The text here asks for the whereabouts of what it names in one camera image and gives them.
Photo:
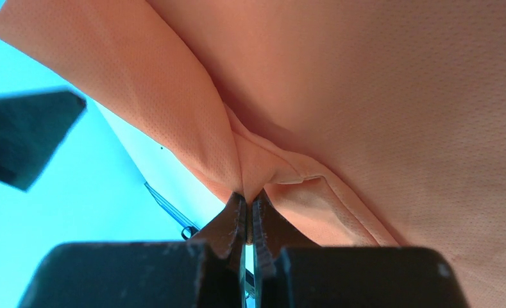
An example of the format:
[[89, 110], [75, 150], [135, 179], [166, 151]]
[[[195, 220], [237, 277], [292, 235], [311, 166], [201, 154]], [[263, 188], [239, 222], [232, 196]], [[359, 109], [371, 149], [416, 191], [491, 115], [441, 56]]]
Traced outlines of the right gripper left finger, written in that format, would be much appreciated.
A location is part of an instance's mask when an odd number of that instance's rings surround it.
[[21, 307], [245, 307], [246, 201], [187, 241], [63, 243], [40, 262]]

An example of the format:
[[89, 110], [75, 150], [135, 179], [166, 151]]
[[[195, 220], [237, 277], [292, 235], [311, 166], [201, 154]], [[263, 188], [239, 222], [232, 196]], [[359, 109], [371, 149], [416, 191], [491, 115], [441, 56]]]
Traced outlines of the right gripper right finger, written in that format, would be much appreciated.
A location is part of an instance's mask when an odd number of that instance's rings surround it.
[[262, 191], [252, 204], [257, 307], [467, 307], [444, 257], [424, 247], [319, 246]]

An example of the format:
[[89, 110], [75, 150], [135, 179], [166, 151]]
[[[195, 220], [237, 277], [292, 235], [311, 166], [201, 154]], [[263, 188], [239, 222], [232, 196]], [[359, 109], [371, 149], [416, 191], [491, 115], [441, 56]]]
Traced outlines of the orange t-shirt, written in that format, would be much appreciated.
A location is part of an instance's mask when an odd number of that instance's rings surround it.
[[7, 1], [0, 39], [322, 245], [506, 307], [506, 1]]

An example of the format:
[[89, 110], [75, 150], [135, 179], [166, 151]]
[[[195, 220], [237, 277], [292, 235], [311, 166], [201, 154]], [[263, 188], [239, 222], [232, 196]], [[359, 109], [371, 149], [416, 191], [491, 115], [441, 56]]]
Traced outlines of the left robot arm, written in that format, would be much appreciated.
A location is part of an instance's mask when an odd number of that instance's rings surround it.
[[0, 97], [0, 182], [27, 191], [86, 107], [69, 90]]

